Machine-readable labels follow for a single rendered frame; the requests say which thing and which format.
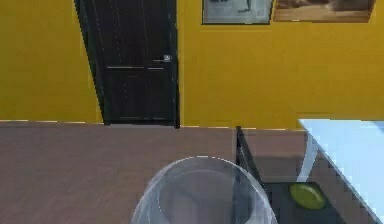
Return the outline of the black room door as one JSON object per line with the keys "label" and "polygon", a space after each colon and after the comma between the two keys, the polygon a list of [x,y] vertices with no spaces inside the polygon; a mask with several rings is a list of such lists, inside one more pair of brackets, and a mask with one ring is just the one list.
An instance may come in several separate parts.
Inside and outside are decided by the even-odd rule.
{"label": "black room door", "polygon": [[102,122],[178,129],[177,0],[73,2]]}

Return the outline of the clear glass bin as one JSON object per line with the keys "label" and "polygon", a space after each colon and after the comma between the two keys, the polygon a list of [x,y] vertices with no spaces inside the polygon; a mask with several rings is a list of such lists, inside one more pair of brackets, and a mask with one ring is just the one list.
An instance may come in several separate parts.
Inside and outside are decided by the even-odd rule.
{"label": "clear glass bin", "polygon": [[231,161],[180,159],[147,184],[129,224],[278,224],[261,183]]}

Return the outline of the grey framed picture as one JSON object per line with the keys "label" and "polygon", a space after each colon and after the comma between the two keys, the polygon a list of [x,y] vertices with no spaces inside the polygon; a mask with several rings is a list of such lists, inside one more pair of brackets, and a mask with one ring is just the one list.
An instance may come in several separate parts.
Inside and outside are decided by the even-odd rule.
{"label": "grey framed picture", "polygon": [[204,25],[269,24],[273,0],[202,0]]}

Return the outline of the green round cushion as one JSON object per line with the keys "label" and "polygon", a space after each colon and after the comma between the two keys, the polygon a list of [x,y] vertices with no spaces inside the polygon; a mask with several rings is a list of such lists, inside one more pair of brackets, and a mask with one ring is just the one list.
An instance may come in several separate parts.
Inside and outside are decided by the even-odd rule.
{"label": "green round cushion", "polygon": [[325,207],[326,200],[322,193],[313,185],[295,183],[289,187],[292,199],[302,208],[320,210]]}

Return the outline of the brown framed picture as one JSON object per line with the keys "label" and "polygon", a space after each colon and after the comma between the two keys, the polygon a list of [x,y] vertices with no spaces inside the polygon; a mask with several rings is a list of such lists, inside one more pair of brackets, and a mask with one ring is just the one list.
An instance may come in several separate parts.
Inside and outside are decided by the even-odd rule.
{"label": "brown framed picture", "polygon": [[276,22],[367,23],[376,0],[276,0]]}

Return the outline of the white table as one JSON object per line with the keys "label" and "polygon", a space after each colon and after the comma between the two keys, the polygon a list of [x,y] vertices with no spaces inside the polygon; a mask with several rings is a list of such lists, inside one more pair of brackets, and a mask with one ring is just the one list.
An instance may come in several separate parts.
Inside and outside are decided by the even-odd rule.
{"label": "white table", "polygon": [[297,182],[320,152],[377,224],[384,224],[384,120],[299,119],[307,133]]}

